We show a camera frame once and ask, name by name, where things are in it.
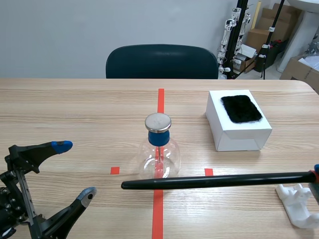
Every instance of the round glass bottle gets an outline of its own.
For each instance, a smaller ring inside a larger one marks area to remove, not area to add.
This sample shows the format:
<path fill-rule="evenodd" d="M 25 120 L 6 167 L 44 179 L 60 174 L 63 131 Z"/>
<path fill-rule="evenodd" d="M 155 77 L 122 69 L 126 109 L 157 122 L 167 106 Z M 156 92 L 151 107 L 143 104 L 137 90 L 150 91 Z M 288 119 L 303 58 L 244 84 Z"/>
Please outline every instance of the round glass bottle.
<path fill-rule="evenodd" d="M 179 147 L 169 135 L 171 119 L 154 113 L 145 119 L 148 137 L 141 143 L 137 158 L 144 179 L 176 177 L 180 169 Z"/>

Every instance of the black foam pad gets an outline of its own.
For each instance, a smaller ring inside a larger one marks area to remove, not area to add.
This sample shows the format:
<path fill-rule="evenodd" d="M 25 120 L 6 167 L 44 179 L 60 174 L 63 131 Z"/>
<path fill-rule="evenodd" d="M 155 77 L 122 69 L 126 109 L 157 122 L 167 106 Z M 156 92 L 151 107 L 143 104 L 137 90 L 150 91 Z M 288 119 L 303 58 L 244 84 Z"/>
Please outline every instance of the black foam pad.
<path fill-rule="evenodd" d="M 234 123 L 259 121 L 262 118 L 248 96 L 225 96 L 221 100 L 230 120 Z"/>

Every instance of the wooden table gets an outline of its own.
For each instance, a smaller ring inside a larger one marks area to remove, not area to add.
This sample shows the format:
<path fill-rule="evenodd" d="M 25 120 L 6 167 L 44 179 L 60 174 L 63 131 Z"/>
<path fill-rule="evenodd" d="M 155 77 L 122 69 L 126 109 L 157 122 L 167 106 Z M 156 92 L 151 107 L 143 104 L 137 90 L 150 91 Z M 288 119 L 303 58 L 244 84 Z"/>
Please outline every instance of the wooden table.
<path fill-rule="evenodd" d="M 69 239 L 152 238 L 152 191 L 125 191 L 137 179 L 135 154 L 147 137 L 144 119 L 165 112 L 179 143 L 180 176 L 308 171 L 319 163 L 319 96 L 299 81 L 0 79 L 0 155 L 7 148 L 71 140 L 73 148 L 46 160 L 27 180 L 38 213 L 49 218 L 82 189 L 98 193 Z M 204 115 L 208 90 L 249 89 L 273 132 L 260 152 L 216 152 Z M 110 168 L 120 166 L 119 175 Z M 6 170 L 4 159 L 0 172 Z M 319 206 L 312 199 L 313 212 Z M 294 228 L 275 185 L 175 190 L 164 193 L 165 239 L 301 239 L 319 230 Z M 29 238 L 18 227 L 14 239 Z"/>

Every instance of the dark green chair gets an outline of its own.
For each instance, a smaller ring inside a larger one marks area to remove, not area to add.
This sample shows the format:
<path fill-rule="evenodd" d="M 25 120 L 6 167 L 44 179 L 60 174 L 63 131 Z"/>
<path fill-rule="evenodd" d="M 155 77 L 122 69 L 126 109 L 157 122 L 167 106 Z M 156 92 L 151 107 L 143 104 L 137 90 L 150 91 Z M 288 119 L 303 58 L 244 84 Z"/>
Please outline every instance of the dark green chair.
<path fill-rule="evenodd" d="M 106 78 L 218 79 L 218 64 L 214 54 L 195 46 L 124 46 L 108 57 Z"/>

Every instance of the black pole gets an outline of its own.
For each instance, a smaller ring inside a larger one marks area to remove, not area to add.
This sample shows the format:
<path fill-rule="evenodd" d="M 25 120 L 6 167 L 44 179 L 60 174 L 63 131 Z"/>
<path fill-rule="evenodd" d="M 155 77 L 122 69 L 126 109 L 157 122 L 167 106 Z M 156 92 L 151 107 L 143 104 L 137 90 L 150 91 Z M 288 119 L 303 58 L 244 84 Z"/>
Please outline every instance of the black pole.
<path fill-rule="evenodd" d="M 282 10 L 282 8 L 283 8 L 284 2 L 285 2 L 285 0 L 281 0 L 281 2 L 280 2 L 280 5 L 279 5 L 279 8 L 278 8 L 278 11 L 277 11 L 277 14 L 276 14 L 276 17 L 275 17 L 275 20 L 274 20 L 274 22 L 273 22 L 272 27 L 276 27 L 276 24 L 277 24 L 277 21 L 278 21 L 280 12 L 281 12 L 281 10 Z M 273 32 L 270 31 L 269 34 L 268 34 L 267 41 L 266 41 L 265 45 L 269 45 L 272 36 L 273 36 Z M 269 48 L 261 48 L 260 51 L 259 51 L 259 53 L 258 53 L 258 55 L 257 55 L 257 57 L 256 57 L 256 60 L 255 60 L 255 61 L 258 60 L 259 55 L 265 55 L 265 56 L 266 56 L 265 58 L 263 58 L 263 70 L 262 70 L 262 72 L 264 72 L 264 79 L 265 79 L 265 73 L 266 73 L 266 60 L 267 60 L 268 52 L 269 52 Z M 248 67 L 250 67 L 253 63 L 254 63 L 254 61 L 251 62 L 248 66 L 246 66 L 245 69 L 242 70 L 234 79 L 238 78 L 238 77 L 239 77 L 243 72 L 245 72 L 246 69 L 247 69 Z"/>
<path fill-rule="evenodd" d="M 299 173 L 244 174 L 127 181 L 122 183 L 122 188 L 136 190 L 215 188 L 283 183 L 314 183 L 316 179 L 316 175 L 311 171 Z"/>
<path fill-rule="evenodd" d="M 240 28 L 243 24 L 243 20 L 245 17 L 245 12 L 247 9 L 248 0 L 238 0 L 237 7 L 241 9 L 239 20 L 237 22 L 237 25 L 234 27 L 234 29 L 231 31 L 229 36 L 229 42 L 227 45 L 227 51 L 225 54 L 225 62 L 224 62 L 224 68 L 229 67 L 230 72 L 225 72 L 228 79 L 231 79 L 233 77 L 234 72 L 234 66 L 233 66 L 233 58 L 235 56 L 235 49 L 240 33 Z"/>

